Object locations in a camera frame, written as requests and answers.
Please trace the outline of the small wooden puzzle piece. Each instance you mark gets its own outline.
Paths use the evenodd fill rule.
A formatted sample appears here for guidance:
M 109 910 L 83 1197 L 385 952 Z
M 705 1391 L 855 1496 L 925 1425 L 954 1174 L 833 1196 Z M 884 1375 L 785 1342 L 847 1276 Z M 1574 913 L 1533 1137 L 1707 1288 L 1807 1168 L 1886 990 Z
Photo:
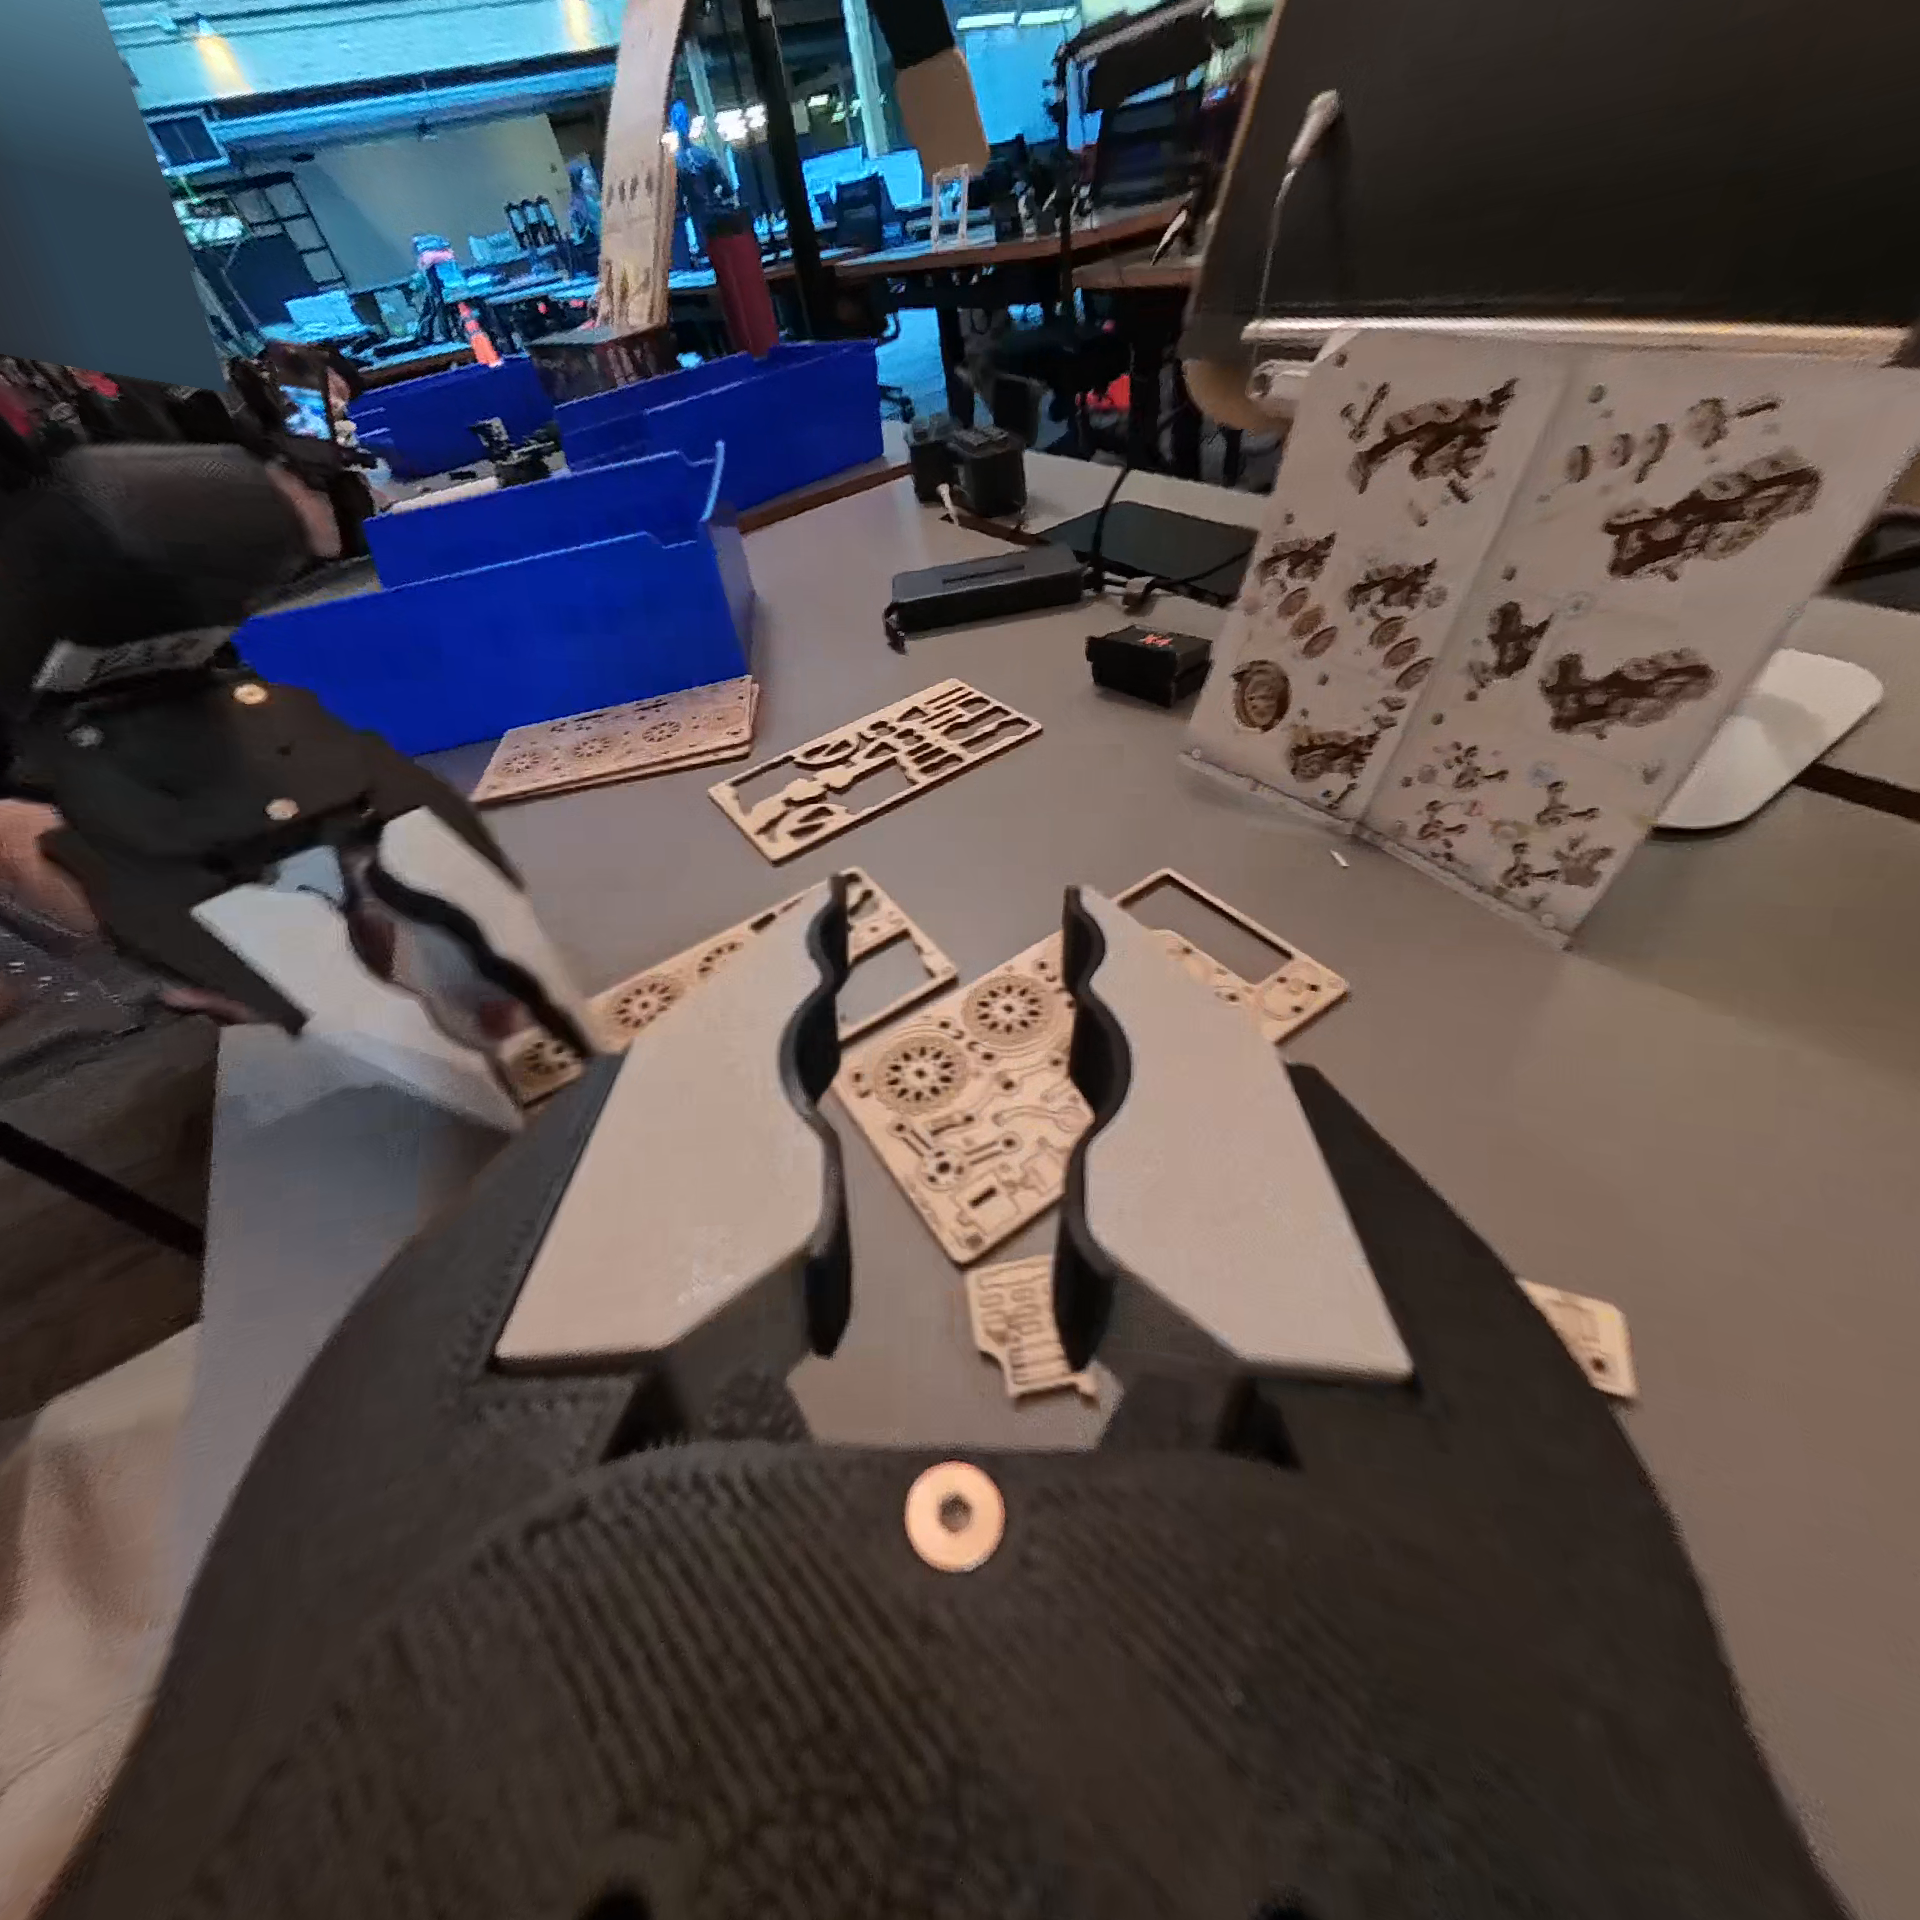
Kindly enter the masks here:
M 1009 1401 L 1075 1393 L 1083 1404 L 1099 1404 L 1098 1369 L 1068 1362 L 1046 1254 L 977 1265 L 967 1270 L 964 1288 L 977 1353 L 999 1370 Z
M 1518 1285 L 1598 1391 L 1622 1404 L 1641 1397 L 1629 1328 L 1614 1302 L 1530 1279 Z

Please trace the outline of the wooden background desk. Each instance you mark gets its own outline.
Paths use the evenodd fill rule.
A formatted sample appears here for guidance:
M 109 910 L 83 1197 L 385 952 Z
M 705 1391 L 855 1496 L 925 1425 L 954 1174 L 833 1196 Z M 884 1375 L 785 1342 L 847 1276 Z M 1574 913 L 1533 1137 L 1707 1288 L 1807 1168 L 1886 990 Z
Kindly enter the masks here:
M 1110 447 L 1147 473 L 1198 474 L 1198 412 L 1175 368 L 1198 273 L 1198 226 L 1181 201 L 1102 210 L 1058 234 L 877 250 L 815 249 L 767 281 L 794 297 L 805 333 L 852 338 L 903 312 L 931 312 L 945 412 L 987 407 L 1006 350 L 1014 372 L 1065 394 L 1068 444 Z

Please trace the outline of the printed instruction booklet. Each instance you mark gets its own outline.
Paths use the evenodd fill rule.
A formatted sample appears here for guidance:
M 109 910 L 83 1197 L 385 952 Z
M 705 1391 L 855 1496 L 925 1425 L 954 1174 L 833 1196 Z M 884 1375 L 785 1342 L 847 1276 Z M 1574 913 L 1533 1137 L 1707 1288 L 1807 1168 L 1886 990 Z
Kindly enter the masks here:
M 1569 945 L 1916 439 L 1914 370 L 1357 328 L 1183 756 Z

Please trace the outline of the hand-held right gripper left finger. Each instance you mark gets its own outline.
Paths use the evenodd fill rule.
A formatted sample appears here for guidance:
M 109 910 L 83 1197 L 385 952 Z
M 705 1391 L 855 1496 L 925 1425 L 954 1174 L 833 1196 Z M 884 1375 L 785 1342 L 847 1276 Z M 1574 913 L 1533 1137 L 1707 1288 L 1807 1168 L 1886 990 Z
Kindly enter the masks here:
M 847 876 L 748 938 L 620 1056 L 492 1351 L 507 1375 L 639 1370 L 700 1420 L 785 1382 L 852 1309 L 842 1065 Z

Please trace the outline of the black power bank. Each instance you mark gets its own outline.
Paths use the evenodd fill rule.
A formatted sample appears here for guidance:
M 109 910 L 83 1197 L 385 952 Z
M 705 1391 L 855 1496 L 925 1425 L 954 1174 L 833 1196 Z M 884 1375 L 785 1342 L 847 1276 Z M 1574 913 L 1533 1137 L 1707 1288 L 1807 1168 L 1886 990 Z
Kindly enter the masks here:
M 925 633 L 1076 606 L 1087 567 L 1061 543 L 1011 546 L 986 559 L 917 567 L 894 575 L 883 612 L 891 652 Z

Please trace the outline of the black flowered jacket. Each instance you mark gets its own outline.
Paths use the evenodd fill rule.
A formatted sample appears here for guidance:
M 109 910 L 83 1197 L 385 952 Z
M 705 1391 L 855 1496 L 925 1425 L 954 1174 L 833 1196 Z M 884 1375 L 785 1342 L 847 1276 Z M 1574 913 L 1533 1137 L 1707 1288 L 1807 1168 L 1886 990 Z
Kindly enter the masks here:
M 237 445 L 314 488 L 366 474 L 378 456 L 338 425 L 298 431 L 298 407 L 265 357 L 233 357 L 211 388 L 4 357 L 3 490 L 45 478 L 54 456 L 100 445 Z

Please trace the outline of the stack of wooden puzzle sheets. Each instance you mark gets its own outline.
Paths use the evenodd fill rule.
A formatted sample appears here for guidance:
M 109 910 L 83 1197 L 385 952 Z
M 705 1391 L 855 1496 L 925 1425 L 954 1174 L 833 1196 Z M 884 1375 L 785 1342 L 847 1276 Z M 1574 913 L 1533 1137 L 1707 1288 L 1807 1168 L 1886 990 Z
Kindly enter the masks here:
M 620 783 L 753 749 L 758 706 L 753 676 L 583 710 L 506 734 L 470 791 L 478 806 Z

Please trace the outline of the blue plastic bin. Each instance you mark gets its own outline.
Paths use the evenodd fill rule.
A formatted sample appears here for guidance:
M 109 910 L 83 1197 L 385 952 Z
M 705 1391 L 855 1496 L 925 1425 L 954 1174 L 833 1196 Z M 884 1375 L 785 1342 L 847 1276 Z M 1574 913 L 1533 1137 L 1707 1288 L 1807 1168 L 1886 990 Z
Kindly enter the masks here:
M 556 413 L 527 357 L 410 377 L 362 393 L 347 409 L 359 447 L 385 462 L 398 482 L 479 462 L 484 450 L 474 426 L 483 420 L 500 420 L 519 444 L 549 426 Z
M 701 464 L 724 450 L 722 498 L 756 509 L 883 464 L 877 344 L 737 352 L 562 399 L 556 422 L 575 473 L 662 452 Z
M 718 440 L 379 514 L 374 589 L 255 614 L 233 647 L 411 756 L 746 679 L 730 478 Z

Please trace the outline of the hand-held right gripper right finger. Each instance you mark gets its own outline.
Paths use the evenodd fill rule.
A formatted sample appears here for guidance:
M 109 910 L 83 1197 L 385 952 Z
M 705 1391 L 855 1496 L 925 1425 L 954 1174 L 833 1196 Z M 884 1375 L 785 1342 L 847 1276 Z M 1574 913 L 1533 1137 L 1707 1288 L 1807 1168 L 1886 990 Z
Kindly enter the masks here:
M 1062 980 L 1087 1129 L 1052 1317 L 1114 1391 L 1106 1433 L 1275 1433 L 1291 1389 L 1405 1401 L 1409 1342 L 1275 1044 L 1087 884 Z

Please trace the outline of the black flat laptop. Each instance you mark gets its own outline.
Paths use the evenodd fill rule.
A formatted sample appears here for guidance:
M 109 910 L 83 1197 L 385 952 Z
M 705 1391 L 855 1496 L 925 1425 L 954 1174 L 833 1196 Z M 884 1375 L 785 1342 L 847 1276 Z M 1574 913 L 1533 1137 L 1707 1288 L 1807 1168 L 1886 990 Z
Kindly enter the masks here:
M 1070 516 L 1039 537 L 1075 553 L 1102 585 L 1147 582 L 1213 607 L 1239 596 L 1257 541 L 1247 526 L 1131 498 Z

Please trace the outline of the hanging wooden banner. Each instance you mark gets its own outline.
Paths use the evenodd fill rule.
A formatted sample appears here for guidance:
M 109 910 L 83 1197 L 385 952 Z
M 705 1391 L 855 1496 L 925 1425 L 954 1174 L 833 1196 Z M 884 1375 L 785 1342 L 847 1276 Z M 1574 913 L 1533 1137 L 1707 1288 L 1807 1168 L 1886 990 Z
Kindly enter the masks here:
M 601 175 L 596 319 L 613 332 L 667 319 L 679 162 L 670 127 L 683 2 L 628 2 L 622 16 Z

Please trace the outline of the dark puzzle box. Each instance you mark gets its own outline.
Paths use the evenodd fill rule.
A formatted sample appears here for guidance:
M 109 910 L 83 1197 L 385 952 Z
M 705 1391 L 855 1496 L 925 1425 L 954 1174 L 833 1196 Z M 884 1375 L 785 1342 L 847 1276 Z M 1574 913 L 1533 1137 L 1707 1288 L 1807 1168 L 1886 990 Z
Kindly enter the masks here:
M 615 393 L 681 370 L 670 321 L 659 326 L 567 326 L 532 338 L 526 344 L 526 357 L 554 405 Z

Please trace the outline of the grey desk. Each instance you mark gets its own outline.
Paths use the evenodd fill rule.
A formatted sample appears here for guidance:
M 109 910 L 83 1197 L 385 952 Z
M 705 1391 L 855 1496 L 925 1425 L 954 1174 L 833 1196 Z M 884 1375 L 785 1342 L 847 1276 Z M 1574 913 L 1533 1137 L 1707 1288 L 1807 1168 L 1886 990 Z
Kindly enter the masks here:
M 1626 1306 L 1629 1436 L 1739 1648 L 1916 1634 L 1916 823 L 1793 785 L 1633 855 L 1573 950 L 1179 766 L 1181 725 L 1087 681 L 1087 614 L 883 652 L 899 568 L 987 550 L 905 478 L 746 538 L 758 751 L 955 673 L 1039 740 L 855 830 L 962 980 L 1058 926 L 1068 880 L 1179 869 L 1350 983 L 1293 1047 L 1521 1277 Z M 692 774 L 513 809 L 510 850 L 599 986 L 794 884 Z M 1341 871 L 1329 850 L 1350 861 Z M 206 1325 L 170 1542 L 198 1569 L 298 1367 L 476 1166 L 438 1119 L 306 1093 L 303 1048 L 221 1044 Z M 962 1353 L 958 1272 L 847 1134 L 855 1320 L 799 1401 L 846 1442 L 1029 1425 Z

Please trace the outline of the wooden wheel puzzle sheet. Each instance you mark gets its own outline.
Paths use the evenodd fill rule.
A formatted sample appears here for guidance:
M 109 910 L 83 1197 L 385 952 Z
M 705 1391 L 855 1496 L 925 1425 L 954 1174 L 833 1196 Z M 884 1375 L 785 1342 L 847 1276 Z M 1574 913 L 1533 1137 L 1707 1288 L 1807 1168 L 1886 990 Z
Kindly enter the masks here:
M 859 1041 L 834 1095 L 946 1257 L 971 1265 L 1065 1192 L 1090 1121 L 1068 1054 L 1062 936 Z

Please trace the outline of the emptied wooden puzzle sheet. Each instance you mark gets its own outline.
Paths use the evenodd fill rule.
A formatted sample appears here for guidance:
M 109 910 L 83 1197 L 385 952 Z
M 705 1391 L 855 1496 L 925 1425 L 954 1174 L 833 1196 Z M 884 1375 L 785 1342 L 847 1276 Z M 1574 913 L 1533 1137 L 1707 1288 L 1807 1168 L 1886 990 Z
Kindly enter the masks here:
M 774 754 L 708 797 L 782 865 L 1043 735 L 1043 721 L 945 679 Z

